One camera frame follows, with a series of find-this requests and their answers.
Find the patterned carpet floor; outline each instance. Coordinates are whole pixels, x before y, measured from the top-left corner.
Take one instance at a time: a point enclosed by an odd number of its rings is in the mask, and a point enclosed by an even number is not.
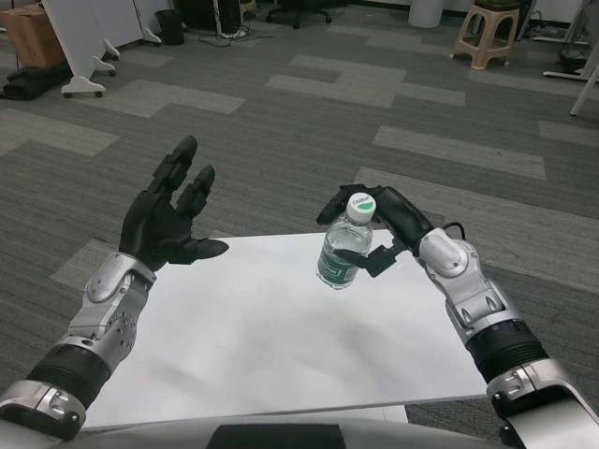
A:
[[[80,290],[154,166],[184,136],[217,181],[199,236],[316,232],[340,184],[396,187],[436,224],[459,220],[548,352],[599,404],[599,91],[550,80],[559,47],[519,42],[509,66],[448,55],[461,23],[345,7],[250,23],[217,49],[123,51],[104,98],[59,90],[0,102],[0,388],[65,331]],[[0,41],[0,76],[14,70]],[[484,399],[406,407],[411,422],[496,438]]]

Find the plastic stool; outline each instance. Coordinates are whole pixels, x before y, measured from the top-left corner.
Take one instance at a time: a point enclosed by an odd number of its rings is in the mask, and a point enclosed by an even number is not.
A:
[[[493,58],[504,58],[504,64],[508,65],[518,29],[519,8],[520,3],[514,0],[476,0],[461,26],[451,58],[457,53],[468,53],[472,56],[471,67],[475,70],[485,70]],[[476,15],[484,18],[485,28],[480,35],[470,35],[470,21]],[[499,24],[506,19],[512,20],[512,26],[509,38],[503,40],[495,35]]]

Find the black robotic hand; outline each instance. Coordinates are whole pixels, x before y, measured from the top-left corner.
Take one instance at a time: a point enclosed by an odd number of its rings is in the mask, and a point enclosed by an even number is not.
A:
[[[364,184],[342,185],[339,193],[320,212],[319,225],[330,225],[345,211],[347,201],[353,194],[368,194],[376,200],[374,220],[383,223],[393,235],[393,246],[379,246],[365,257],[349,250],[335,250],[335,253],[351,264],[365,268],[375,278],[395,263],[397,254],[410,250],[418,256],[420,240],[433,230],[431,222],[424,214],[391,187],[366,187]]]
[[[167,262],[189,265],[198,259],[216,257],[228,249],[228,245],[219,240],[191,237],[192,222],[206,206],[214,182],[212,166],[204,167],[185,187],[176,209],[170,204],[173,192],[187,176],[196,150],[196,139],[185,138],[164,158],[148,189],[136,197],[124,217],[119,251],[136,257],[152,271]]]

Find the clear plastic bottle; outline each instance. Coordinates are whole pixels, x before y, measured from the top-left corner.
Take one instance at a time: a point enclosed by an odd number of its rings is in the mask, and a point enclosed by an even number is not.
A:
[[[347,202],[345,214],[327,231],[316,276],[329,287],[341,290],[356,278],[358,267],[335,254],[335,250],[350,250],[366,255],[373,243],[371,219],[375,210],[374,198],[366,194],[354,194]]]

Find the silver robotic forearm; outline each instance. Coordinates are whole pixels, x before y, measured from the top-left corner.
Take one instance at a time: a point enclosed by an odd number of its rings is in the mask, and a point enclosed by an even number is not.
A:
[[[95,353],[112,374],[133,349],[139,314],[155,280],[139,260],[112,253],[85,286],[83,306],[56,345]]]
[[[0,397],[0,418],[56,438],[74,437],[104,382],[133,349],[155,279],[138,259],[109,255],[87,283],[66,334],[26,380]]]
[[[476,249],[437,228],[420,242],[418,260],[446,296],[449,318],[506,421],[506,437],[527,449],[599,447],[597,414],[506,294],[485,277]]]

